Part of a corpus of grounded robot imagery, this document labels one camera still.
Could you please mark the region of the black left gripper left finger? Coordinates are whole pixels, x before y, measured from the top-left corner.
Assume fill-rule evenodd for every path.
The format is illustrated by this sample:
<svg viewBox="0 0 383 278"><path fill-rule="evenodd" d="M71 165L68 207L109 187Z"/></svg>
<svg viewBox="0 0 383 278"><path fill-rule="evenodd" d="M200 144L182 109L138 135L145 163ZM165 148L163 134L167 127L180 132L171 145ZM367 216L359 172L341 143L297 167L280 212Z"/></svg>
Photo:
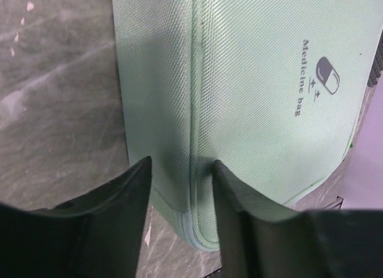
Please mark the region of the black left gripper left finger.
<svg viewBox="0 0 383 278"><path fill-rule="evenodd" d="M145 157L58 206L1 205L2 277L135 277L152 179Z"/></svg>

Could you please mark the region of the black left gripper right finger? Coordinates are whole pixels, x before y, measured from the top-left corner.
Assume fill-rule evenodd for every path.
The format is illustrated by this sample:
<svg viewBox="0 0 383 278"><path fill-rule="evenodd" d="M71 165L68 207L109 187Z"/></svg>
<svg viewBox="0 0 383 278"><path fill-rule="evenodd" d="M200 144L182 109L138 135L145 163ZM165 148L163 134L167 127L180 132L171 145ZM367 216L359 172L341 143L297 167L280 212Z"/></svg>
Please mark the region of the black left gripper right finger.
<svg viewBox="0 0 383 278"><path fill-rule="evenodd" d="M382 211L295 211L212 165L224 277L381 277Z"/></svg>

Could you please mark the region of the mint green medicine case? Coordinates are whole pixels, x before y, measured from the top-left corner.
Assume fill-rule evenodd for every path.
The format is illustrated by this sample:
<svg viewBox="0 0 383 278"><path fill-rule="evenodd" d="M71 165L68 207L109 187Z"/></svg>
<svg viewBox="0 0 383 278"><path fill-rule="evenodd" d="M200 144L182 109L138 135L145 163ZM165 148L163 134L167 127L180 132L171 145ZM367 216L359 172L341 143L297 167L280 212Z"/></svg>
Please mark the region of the mint green medicine case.
<svg viewBox="0 0 383 278"><path fill-rule="evenodd" d="M292 206L341 164L382 0L112 0L130 163L192 246L219 248L210 166Z"/></svg>

